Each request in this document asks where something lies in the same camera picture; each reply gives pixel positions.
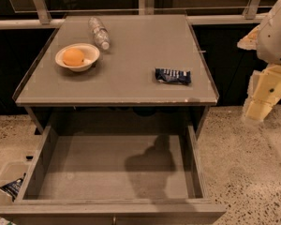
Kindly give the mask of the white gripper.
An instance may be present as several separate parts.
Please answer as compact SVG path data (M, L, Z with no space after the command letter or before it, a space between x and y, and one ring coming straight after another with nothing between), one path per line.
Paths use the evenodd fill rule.
M259 26L241 38L237 47L257 49L258 58L269 63L264 70L253 71L243 107L246 119L261 122L281 99L281 4L275 5Z

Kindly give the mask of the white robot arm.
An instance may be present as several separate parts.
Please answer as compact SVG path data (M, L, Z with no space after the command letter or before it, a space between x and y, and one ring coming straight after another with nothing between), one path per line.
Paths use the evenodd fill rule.
M243 108L246 119L262 122L281 99L281 0L237 47L255 50L258 59L267 63L264 70L253 71Z

